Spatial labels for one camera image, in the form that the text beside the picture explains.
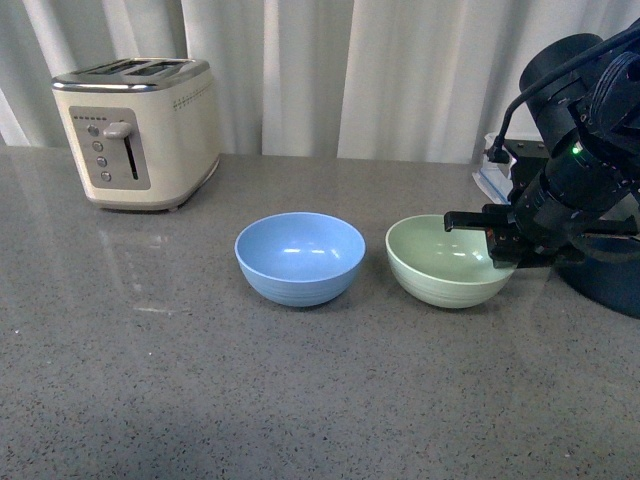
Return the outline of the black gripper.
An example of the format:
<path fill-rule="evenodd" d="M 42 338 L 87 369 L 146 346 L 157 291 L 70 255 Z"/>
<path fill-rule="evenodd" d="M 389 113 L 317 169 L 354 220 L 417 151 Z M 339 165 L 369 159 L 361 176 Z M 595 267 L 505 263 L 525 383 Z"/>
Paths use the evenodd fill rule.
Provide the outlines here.
<path fill-rule="evenodd" d="M 486 231 L 487 249 L 495 268 L 546 268 L 553 265 L 580 264 L 585 254 L 572 245 L 556 250 L 535 251 L 520 232 L 510 205 L 487 204 L 481 212 L 449 211 L 443 216 L 444 230 Z"/>

